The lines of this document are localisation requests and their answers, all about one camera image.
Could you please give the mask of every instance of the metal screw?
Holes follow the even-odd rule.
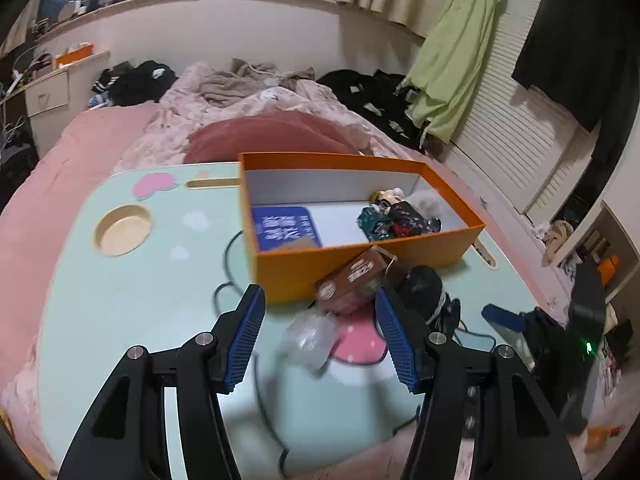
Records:
[[[196,336],[196,343],[200,346],[206,346],[213,341],[213,336],[210,332],[200,332]]]
[[[513,357],[513,348],[509,345],[498,346],[498,354],[505,359],[511,359]]]
[[[145,349],[142,346],[132,346],[127,350],[127,357],[129,359],[138,359],[142,357],[142,354],[145,353]]]
[[[429,334],[429,341],[431,341],[434,345],[442,345],[446,343],[447,336],[445,336],[441,332],[431,332]]]

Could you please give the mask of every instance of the beige towel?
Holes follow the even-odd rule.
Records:
[[[249,97],[273,86],[296,91],[297,79],[314,79],[314,70],[281,73],[273,63],[250,63],[234,58],[231,72],[215,71],[200,85],[200,93],[217,108],[226,108],[240,99]]]
[[[543,242],[546,245],[545,257],[548,262],[554,259],[558,249],[574,234],[574,228],[565,220],[556,220],[551,224],[551,229],[546,232]]]

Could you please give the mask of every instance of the pink blanket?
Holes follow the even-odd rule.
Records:
[[[38,333],[49,280],[80,206],[109,176],[158,105],[80,114],[0,216],[0,390]]]

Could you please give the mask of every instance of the white wall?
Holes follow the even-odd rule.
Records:
[[[640,107],[625,149],[604,191],[604,202],[640,253]]]
[[[111,62],[166,63],[180,74],[195,61],[228,69],[232,57],[273,61],[316,75],[351,68],[406,73],[422,44],[391,23],[323,0],[133,0],[63,24],[42,38],[48,52],[90,41]]]

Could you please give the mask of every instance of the orange box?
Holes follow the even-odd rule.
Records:
[[[398,256],[404,266],[450,266],[484,229],[478,215],[423,162],[330,153],[241,153],[240,164],[248,259],[254,283],[264,289],[269,305],[312,300],[318,280],[373,245]],[[436,189],[448,204],[440,218],[442,231],[362,241],[366,237],[356,218],[368,197],[395,187],[405,195]],[[251,208],[273,205],[309,208],[323,247],[260,251]]]
[[[56,68],[60,65],[68,65],[69,63],[73,63],[75,61],[80,61],[85,57],[92,56],[94,53],[93,44],[85,45],[77,50],[73,50],[67,54],[61,54],[60,56],[56,56]]]

